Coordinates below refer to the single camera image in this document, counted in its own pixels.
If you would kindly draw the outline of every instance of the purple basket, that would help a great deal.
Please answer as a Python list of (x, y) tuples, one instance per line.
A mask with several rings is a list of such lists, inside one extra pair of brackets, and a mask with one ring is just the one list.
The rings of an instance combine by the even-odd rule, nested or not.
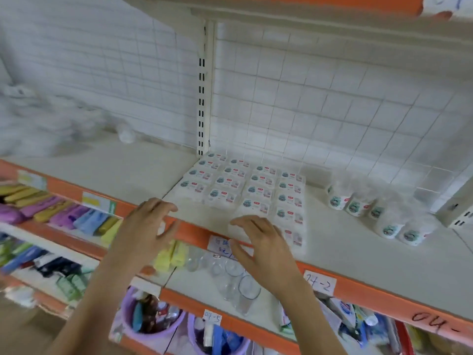
[[(195, 352), (198, 355), (206, 355), (205, 352), (201, 350), (201, 348), (198, 346), (196, 342), (194, 320), (195, 320), (195, 315), (189, 313), (187, 317), (187, 335), (189, 337), (189, 340)], [(246, 353), (246, 350), (248, 349), (248, 346), (250, 346), (250, 342), (251, 342), (250, 339), (247, 339), (244, 337), (240, 347), (235, 352), (232, 352), (232, 355), (244, 355)]]
[(137, 333), (132, 328), (132, 319), (133, 319), (133, 310), (135, 309), (135, 305), (137, 300), (133, 298), (133, 294), (136, 292), (136, 288), (131, 286), (128, 291), (126, 292), (125, 297), (121, 302), (121, 317), (123, 319), (123, 327), (125, 328), (125, 333), (128, 337), (131, 337), (137, 341), (146, 341), (151, 339), (157, 339), (159, 337), (165, 337), (168, 335), (172, 335), (179, 324), (184, 320), (186, 316), (186, 312), (182, 311), (181, 315), (177, 318), (177, 320), (166, 330), (163, 330), (159, 333), (154, 334), (143, 334)]

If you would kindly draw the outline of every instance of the white grid panel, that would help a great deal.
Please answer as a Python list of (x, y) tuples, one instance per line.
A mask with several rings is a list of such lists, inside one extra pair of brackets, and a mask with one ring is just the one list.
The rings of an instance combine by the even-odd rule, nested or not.
[(473, 176), (473, 59), (218, 23), (210, 141), (322, 182), (343, 167), (436, 211)]
[(1, 3), (3, 52), (17, 78), (45, 91), (118, 97), (126, 107), (110, 111), (138, 131), (195, 147), (193, 41), (122, 0)]

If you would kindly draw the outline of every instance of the pink package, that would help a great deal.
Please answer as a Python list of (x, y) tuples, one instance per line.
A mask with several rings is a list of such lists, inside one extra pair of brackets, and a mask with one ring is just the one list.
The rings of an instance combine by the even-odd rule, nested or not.
[(23, 207), (20, 209), (20, 212), (27, 218), (31, 218), (33, 215), (36, 213), (43, 211), (44, 209), (56, 204), (57, 202), (61, 201), (62, 198), (60, 197), (50, 197), (42, 202), (32, 204), (32, 205), (27, 205), (26, 207)]
[(76, 209), (79, 207), (78, 204), (72, 204), (63, 211), (60, 211), (59, 213), (53, 215), (49, 222), (51, 224), (57, 225), (57, 226), (62, 226), (63, 218), (66, 217), (72, 210)]
[(77, 208), (74, 208), (72, 211), (70, 211), (64, 218), (62, 218), (61, 226), (67, 229), (75, 229), (73, 225), (74, 221), (76, 221), (76, 219), (80, 218), (88, 211), (89, 208), (84, 205), (79, 205)]
[(0, 221), (8, 224), (17, 224), (23, 220), (25, 220), (25, 217), (18, 209), (0, 204)]

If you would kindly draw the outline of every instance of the person's right hand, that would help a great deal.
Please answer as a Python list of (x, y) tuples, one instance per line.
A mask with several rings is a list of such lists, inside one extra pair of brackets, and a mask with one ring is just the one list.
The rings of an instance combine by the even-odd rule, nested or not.
[(278, 300), (295, 291), (295, 286), (305, 283), (299, 272), (289, 245), (281, 231), (266, 218), (246, 215), (230, 221), (242, 227), (254, 248), (251, 257), (240, 244), (231, 239), (233, 255), (250, 275)]

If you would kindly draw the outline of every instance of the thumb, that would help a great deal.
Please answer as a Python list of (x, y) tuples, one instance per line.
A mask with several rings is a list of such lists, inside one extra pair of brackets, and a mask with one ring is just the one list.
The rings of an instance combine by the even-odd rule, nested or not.
[(164, 244), (168, 244), (172, 239), (174, 239), (180, 225), (181, 225), (181, 221), (175, 220), (163, 234), (158, 235), (156, 237), (158, 246), (160, 247)]
[(235, 258), (240, 262), (243, 268), (253, 275), (254, 261), (253, 258), (241, 247), (241, 245), (234, 239), (230, 239), (230, 247)]

